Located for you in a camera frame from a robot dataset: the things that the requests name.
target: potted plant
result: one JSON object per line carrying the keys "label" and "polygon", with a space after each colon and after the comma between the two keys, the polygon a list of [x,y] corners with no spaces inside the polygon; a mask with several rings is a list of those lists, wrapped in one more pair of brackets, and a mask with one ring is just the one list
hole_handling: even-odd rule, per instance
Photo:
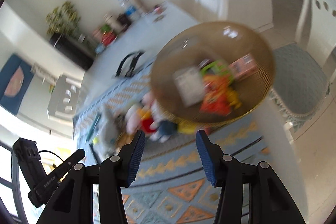
{"label": "potted plant", "polygon": [[78,25],[80,19],[81,17],[78,16],[75,6],[70,1],[66,1],[61,7],[56,7],[47,15],[46,21],[49,25],[47,33],[51,35],[54,33],[64,34],[68,38],[75,39],[86,49],[95,54],[98,42],[94,41],[92,38],[83,34],[79,30]]}

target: tiled floor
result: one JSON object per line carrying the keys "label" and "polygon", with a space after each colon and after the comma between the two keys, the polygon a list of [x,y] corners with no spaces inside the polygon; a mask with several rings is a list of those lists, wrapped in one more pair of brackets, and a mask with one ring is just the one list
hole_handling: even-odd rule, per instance
{"label": "tiled floor", "polygon": [[[294,42],[302,0],[273,0],[274,28],[262,33],[271,47]],[[309,36],[309,24],[303,39]],[[334,57],[324,71],[335,69]],[[293,134],[293,148],[305,180],[310,224],[323,223],[336,204],[336,83],[318,113]]]}

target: stuffed animal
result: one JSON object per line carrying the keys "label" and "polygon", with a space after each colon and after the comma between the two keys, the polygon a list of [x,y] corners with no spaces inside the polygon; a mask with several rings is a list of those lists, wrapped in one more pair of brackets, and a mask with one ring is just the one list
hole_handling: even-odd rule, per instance
{"label": "stuffed animal", "polygon": [[101,118],[96,124],[97,136],[93,140],[93,148],[101,161],[116,153],[116,142],[120,132],[115,124],[114,117],[107,107],[101,110]]}
{"label": "stuffed animal", "polygon": [[133,138],[134,138],[134,134],[127,134],[126,132],[126,117],[125,114],[123,114],[122,112],[117,112],[115,114],[115,125],[117,126],[120,135],[118,137],[118,139],[115,142],[115,147],[116,147],[116,153],[119,153],[120,149],[126,145],[132,142]]}
{"label": "stuffed animal", "polygon": [[153,92],[147,92],[142,98],[141,102],[144,106],[151,106],[155,101]]}
{"label": "stuffed animal", "polygon": [[150,108],[148,106],[144,106],[142,109],[139,109],[137,111],[141,118],[141,129],[146,133],[146,134],[153,134],[156,132],[156,126],[154,124],[154,120],[152,118],[152,113]]}
{"label": "stuffed animal", "polygon": [[152,117],[154,123],[152,127],[157,129],[157,132],[150,136],[151,141],[166,142],[173,134],[177,133],[177,124],[168,121],[167,117],[161,111],[157,100],[155,100],[151,107]]}
{"label": "stuffed animal", "polygon": [[141,105],[137,103],[132,105],[130,109],[127,111],[125,115],[127,134],[130,135],[134,134],[140,128],[141,117],[138,111],[141,109],[142,109]]}

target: white table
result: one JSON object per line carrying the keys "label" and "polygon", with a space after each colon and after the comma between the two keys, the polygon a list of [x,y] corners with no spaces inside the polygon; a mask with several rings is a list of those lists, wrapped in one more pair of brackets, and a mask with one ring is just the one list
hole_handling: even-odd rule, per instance
{"label": "white table", "polygon": [[171,2],[165,2],[163,6],[166,10],[162,20],[153,22],[158,17],[154,14],[141,18],[97,57],[84,74],[77,111],[90,105],[115,83],[113,76],[127,54],[137,50],[145,51],[139,59],[138,67],[155,57],[174,36],[199,23]]}
{"label": "white table", "polygon": [[[104,93],[116,81],[112,76],[115,75],[121,60],[128,53],[145,50],[146,53],[139,59],[139,65],[141,65],[156,56],[174,36],[198,24],[193,17],[174,4],[166,2],[164,6],[167,9],[161,21],[154,23],[157,16],[153,15],[141,18],[95,60],[84,75],[80,96],[85,101],[78,108],[89,105],[94,98]],[[305,185],[297,158],[286,137],[282,117],[273,103],[267,99],[253,111],[252,115],[270,148],[273,169],[307,221],[308,206]]]}

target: chair seat cushion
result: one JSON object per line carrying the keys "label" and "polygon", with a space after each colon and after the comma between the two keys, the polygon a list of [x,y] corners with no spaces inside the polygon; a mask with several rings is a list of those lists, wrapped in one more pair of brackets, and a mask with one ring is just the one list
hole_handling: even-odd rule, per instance
{"label": "chair seat cushion", "polygon": [[274,91],[287,111],[311,117],[323,102],[328,80],[315,60],[297,44],[273,51],[276,61]]}

